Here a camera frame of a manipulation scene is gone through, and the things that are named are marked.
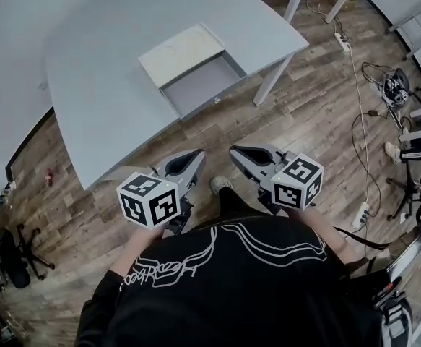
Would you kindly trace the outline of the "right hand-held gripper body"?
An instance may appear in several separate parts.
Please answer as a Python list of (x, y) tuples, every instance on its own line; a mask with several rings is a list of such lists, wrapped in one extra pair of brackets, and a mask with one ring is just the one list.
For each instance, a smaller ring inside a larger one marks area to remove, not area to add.
[(304, 211), (321, 192), (323, 166), (305, 154), (286, 152), (260, 187), (275, 205)]

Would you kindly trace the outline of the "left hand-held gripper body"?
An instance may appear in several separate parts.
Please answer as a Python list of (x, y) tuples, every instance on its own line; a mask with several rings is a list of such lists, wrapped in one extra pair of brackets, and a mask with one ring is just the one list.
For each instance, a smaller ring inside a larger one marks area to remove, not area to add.
[(171, 168), (124, 167), (116, 188), (122, 213), (129, 222), (142, 228), (165, 228), (180, 234), (191, 217), (193, 205), (186, 195), (197, 183), (196, 166)]

